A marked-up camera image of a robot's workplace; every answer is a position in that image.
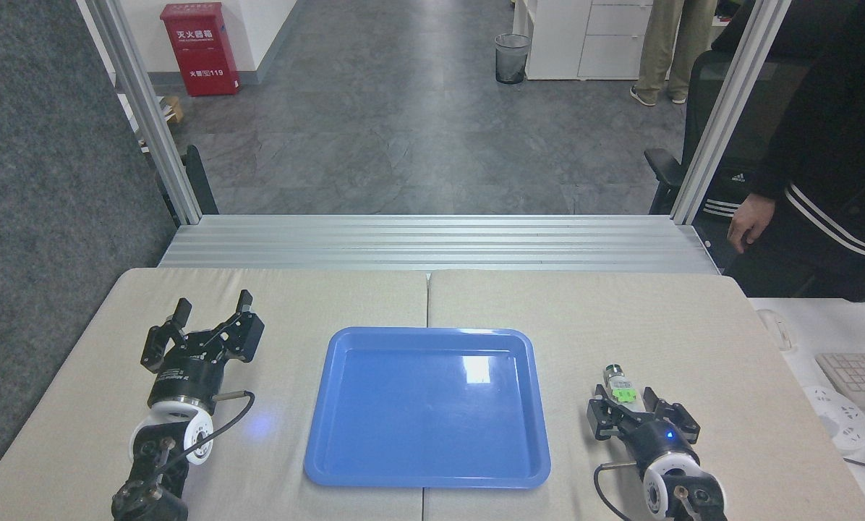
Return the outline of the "person's hand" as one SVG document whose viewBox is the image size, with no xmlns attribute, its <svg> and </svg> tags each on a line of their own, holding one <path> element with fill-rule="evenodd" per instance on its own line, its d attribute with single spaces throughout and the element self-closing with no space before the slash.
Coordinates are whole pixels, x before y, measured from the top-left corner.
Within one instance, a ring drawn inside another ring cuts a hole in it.
<svg viewBox="0 0 865 521">
<path fill-rule="evenodd" d="M 772 220 L 776 204 L 775 199 L 755 192 L 747 195 L 731 218 L 727 233 L 727 241 L 737 253 L 743 253 L 760 238 Z"/>
</svg>

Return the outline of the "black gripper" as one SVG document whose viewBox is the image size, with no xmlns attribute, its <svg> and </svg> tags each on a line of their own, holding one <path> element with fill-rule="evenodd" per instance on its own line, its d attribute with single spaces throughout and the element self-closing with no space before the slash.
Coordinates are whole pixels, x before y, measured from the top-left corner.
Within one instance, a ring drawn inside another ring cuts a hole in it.
<svg viewBox="0 0 865 521">
<path fill-rule="evenodd" d="M 242 290 L 234 315 L 214 330 L 202 333 L 202 354 L 189 355 L 186 350 L 173 349 L 164 357 L 169 341 L 175 347 L 185 346 L 182 329 L 192 310 L 188 299 L 180 299 L 161 326 L 150 327 L 140 361 L 151 373 L 157 373 L 148 405 L 181 402 L 213 406 L 213 396 L 220 392 L 222 384 L 222 363 L 250 363 L 260 345 L 265 326 L 252 310 L 252 302 L 250 291 Z"/>
<path fill-rule="evenodd" d="M 681 403 L 661 399 L 652 388 L 644 388 L 643 400 L 645 409 L 660 420 L 644 422 L 634 429 L 632 411 L 610 398 L 604 386 L 597 385 L 586 412 L 592 435 L 598 441 L 607 441 L 611 436 L 631 433 L 630 455 L 639 472 L 647 471 L 668 453 L 686 455 L 698 465 L 699 457 L 691 444 L 698 441 L 701 428 L 694 416 Z"/>
</svg>

